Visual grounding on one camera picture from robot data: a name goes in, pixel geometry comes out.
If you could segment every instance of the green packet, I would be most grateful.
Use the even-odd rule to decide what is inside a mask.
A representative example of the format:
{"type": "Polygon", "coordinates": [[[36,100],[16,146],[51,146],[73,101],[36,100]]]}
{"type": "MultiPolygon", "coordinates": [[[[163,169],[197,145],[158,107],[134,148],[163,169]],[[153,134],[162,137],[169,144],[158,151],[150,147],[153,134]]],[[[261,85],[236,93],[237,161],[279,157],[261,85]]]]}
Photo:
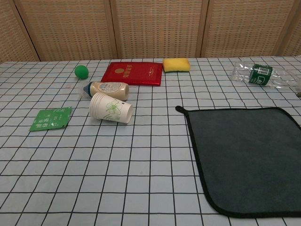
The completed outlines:
{"type": "Polygon", "coordinates": [[[72,108],[40,110],[29,131],[57,129],[67,126],[72,108]]]}
{"type": "Polygon", "coordinates": [[[254,64],[249,82],[265,86],[272,75],[272,71],[271,66],[254,64]]]}

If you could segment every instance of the sponge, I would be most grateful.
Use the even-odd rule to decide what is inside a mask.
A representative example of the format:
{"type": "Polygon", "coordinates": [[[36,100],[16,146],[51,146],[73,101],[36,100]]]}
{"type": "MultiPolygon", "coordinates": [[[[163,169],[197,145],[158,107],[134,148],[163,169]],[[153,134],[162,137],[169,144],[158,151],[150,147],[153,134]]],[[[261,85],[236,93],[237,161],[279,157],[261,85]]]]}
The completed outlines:
{"type": "Polygon", "coordinates": [[[163,59],[165,72],[188,72],[190,64],[187,58],[167,58],[163,59]]]}

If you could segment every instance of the paper cup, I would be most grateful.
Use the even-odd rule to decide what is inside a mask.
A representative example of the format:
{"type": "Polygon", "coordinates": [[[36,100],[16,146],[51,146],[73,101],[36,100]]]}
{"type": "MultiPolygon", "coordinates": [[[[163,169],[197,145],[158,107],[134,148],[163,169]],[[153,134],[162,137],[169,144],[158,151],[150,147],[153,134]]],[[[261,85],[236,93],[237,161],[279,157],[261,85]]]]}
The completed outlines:
{"type": "Polygon", "coordinates": [[[90,102],[90,115],[93,118],[128,123],[132,114],[131,104],[103,93],[96,93],[90,102]]]}

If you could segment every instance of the table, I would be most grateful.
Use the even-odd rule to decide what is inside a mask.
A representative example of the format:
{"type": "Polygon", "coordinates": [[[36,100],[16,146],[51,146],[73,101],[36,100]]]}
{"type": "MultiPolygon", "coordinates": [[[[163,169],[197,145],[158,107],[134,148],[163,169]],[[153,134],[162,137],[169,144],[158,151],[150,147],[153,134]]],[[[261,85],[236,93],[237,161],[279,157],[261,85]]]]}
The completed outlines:
{"type": "Polygon", "coordinates": [[[109,62],[120,60],[1,64],[1,225],[301,225],[301,218],[228,218],[204,197],[176,105],[278,106],[301,124],[301,100],[292,90],[229,80],[233,63],[241,60],[301,72],[301,57],[191,58],[190,73],[163,73],[160,87],[130,87],[135,109],[128,125],[91,118],[73,72],[87,65],[89,79],[99,81],[109,62]],[[73,110],[66,128],[29,132],[40,109],[68,106],[73,110]]]}

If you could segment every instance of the red booklet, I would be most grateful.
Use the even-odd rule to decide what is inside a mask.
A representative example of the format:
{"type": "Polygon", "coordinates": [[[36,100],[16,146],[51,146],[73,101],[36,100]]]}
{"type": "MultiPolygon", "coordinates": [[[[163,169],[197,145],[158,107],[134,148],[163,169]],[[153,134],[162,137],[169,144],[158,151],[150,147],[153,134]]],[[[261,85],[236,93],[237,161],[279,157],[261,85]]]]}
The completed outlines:
{"type": "Polygon", "coordinates": [[[113,62],[103,75],[101,82],[125,82],[129,85],[160,86],[161,63],[113,62]]]}

